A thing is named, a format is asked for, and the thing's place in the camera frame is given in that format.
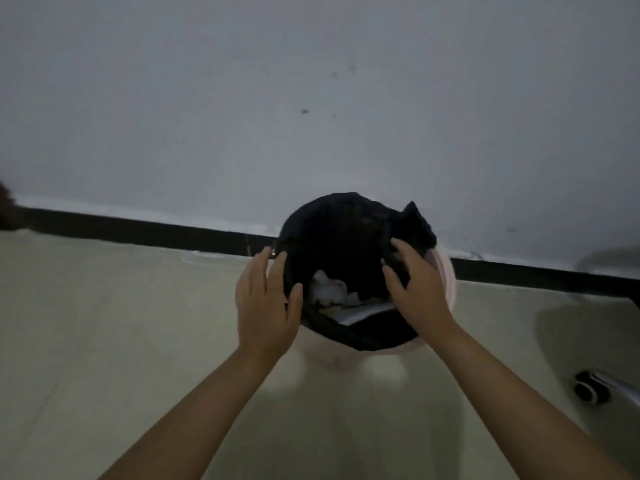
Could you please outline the person's left hand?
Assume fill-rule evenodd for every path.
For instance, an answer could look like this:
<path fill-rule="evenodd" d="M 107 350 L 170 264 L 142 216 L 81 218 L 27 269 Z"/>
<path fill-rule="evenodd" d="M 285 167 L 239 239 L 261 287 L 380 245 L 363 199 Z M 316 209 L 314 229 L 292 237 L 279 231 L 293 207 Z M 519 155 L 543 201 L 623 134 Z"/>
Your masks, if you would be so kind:
<path fill-rule="evenodd" d="M 252 259 L 236 284 L 239 350 L 268 369 L 289 350 L 299 330 L 287 326 L 286 307 L 292 289 L 286 292 L 284 288 L 286 260 L 283 251 L 268 265 L 264 295 L 252 294 Z"/>

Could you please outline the person's right hand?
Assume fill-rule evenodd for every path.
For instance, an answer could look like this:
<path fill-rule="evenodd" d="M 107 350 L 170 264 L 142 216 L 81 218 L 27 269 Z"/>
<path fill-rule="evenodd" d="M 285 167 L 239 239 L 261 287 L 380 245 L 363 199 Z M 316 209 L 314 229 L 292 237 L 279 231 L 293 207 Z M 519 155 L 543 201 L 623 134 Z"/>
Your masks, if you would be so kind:
<path fill-rule="evenodd" d="M 411 245 L 392 238 L 391 245 L 401 257 L 409 275 L 404 285 L 409 298 L 404 307 L 396 307 L 425 343 L 437 348 L 459 327 L 447 305 L 438 272 Z"/>

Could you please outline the black trash bag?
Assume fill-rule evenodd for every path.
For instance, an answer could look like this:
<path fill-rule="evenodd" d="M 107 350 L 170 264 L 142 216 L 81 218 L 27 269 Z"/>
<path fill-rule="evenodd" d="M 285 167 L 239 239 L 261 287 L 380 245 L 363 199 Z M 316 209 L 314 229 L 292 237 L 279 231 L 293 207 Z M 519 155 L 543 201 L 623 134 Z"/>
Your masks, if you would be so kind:
<path fill-rule="evenodd" d="M 411 245 L 421 257 L 437 243 L 412 201 L 398 211 L 358 193 L 333 193 L 297 209 L 282 227 L 276 253 L 287 255 L 285 294 L 298 283 L 303 286 L 302 325 L 360 352 L 392 349 L 416 339 L 417 332 L 394 308 L 354 324 L 340 324 L 321 312 L 320 298 L 312 297 L 314 276 L 323 272 L 330 280 L 344 283 L 347 293 L 356 293 L 361 302 L 391 305 L 381 261 L 394 270 L 402 285 L 410 279 L 406 266 L 394 255 L 392 238 Z"/>

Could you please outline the person's left forearm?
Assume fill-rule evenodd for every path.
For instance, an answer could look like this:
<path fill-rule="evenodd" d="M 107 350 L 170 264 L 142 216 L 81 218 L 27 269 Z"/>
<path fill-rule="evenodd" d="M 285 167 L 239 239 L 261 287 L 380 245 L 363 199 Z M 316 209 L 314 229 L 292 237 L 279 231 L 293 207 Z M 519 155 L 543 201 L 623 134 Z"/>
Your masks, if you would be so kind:
<path fill-rule="evenodd" d="M 99 480 L 201 480 L 230 428 L 284 354 L 241 345 Z"/>

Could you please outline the person's right forearm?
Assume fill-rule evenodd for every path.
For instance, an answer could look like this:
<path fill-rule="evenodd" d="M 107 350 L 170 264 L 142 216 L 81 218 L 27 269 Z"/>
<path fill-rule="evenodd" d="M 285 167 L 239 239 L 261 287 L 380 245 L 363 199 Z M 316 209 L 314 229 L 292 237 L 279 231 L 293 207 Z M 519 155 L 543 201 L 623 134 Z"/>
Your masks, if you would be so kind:
<path fill-rule="evenodd" d="M 634 480 L 457 323 L 429 338 L 520 480 Z"/>

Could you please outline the crumpled white tissue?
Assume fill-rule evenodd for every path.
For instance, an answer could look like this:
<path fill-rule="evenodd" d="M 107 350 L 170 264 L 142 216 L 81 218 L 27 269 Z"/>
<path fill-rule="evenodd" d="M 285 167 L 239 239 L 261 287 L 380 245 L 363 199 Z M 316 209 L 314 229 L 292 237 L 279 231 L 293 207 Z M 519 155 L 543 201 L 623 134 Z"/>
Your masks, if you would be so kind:
<path fill-rule="evenodd" d="M 357 292 L 349 292 L 345 282 L 329 278 L 323 270 L 316 271 L 312 277 L 309 300 L 312 305 L 322 307 L 351 307 L 362 304 Z"/>

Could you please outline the white paper sheet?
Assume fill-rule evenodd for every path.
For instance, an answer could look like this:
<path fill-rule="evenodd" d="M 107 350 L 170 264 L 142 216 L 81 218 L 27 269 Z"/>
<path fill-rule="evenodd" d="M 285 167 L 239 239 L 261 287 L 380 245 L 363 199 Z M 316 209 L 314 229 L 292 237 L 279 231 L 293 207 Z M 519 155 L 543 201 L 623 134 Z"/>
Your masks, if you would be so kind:
<path fill-rule="evenodd" d="M 329 306 L 319 309 L 323 314 L 343 326 L 351 326 L 369 317 L 395 311 L 396 306 L 391 301 L 384 303 L 369 303 L 359 306 Z"/>

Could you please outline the pale pink round trash bin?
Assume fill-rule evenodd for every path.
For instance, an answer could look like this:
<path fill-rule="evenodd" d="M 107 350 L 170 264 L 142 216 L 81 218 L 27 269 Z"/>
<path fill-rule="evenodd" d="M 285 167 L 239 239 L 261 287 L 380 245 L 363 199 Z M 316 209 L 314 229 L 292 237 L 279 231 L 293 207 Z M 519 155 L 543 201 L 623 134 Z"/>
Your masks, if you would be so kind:
<path fill-rule="evenodd" d="M 278 255 L 276 253 L 276 242 L 273 250 L 275 254 Z M 397 251 L 394 253 L 394 255 L 398 260 L 401 261 L 399 253 Z M 452 266 L 451 259 L 447 256 L 443 247 L 439 245 L 438 240 L 436 243 L 436 247 L 428 251 L 427 254 L 425 254 L 425 256 L 422 258 L 425 259 L 425 261 L 427 261 L 440 275 L 440 278 L 444 287 L 444 293 L 445 293 L 445 299 L 446 299 L 447 305 L 450 311 L 453 311 L 456 303 L 456 298 L 457 298 L 458 284 L 457 284 L 457 279 L 454 272 L 454 268 Z M 369 304 L 369 303 L 374 303 L 374 302 L 363 301 L 362 305 Z M 302 350 L 304 354 L 308 355 L 311 359 L 315 360 L 316 362 L 324 364 L 327 367 L 349 367 L 352 363 L 360 362 L 366 357 L 375 356 L 375 355 L 383 355 L 383 356 L 401 355 L 406 352 L 412 351 L 414 349 L 418 349 L 422 347 L 423 344 L 424 344 L 423 341 L 421 341 L 418 335 L 416 339 L 413 339 L 411 342 L 403 346 L 398 346 L 392 349 L 385 349 L 381 351 L 360 352 L 348 346 L 344 346 L 339 343 L 333 342 L 329 339 L 325 339 L 324 337 L 304 327 L 302 323 L 301 323 L 300 332 L 294 343 L 294 345 L 300 350 Z"/>

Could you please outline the black baseboard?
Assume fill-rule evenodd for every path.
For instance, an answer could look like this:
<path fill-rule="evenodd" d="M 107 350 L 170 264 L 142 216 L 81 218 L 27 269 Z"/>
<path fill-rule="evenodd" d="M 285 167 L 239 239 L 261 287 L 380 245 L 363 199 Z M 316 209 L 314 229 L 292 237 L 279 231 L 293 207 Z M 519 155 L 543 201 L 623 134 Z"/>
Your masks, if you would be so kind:
<path fill-rule="evenodd" d="M 21 224 L 39 233 L 171 250 L 249 257 L 265 246 L 274 246 L 276 242 L 273 237 L 250 233 L 58 210 L 20 207 L 18 215 Z M 640 309 L 640 280 L 469 258 L 451 257 L 451 262 L 457 279 L 466 282 L 566 292 L 576 298 L 628 298 Z"/>

